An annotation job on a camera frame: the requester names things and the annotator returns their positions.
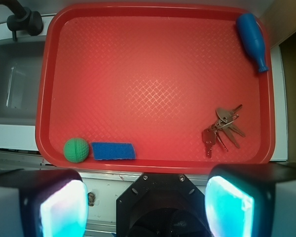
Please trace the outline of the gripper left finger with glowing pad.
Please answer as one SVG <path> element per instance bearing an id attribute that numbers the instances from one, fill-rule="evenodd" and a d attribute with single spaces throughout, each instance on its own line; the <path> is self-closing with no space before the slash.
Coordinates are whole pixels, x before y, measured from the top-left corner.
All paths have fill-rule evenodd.
<path id="1" fill-rule="evenodd" d="M 0 169 L 0 237 L 82 237 L 87 187 L 73 169 Z"/>

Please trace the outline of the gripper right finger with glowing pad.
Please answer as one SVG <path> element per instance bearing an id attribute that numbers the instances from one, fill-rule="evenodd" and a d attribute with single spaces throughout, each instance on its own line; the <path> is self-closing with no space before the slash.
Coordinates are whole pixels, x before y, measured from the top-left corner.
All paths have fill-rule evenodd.
<path id="1" fill-rule="evenodd" d="M 215 166 L 205 210 L 214 237 L 296 237 L 296 163 Z"/>

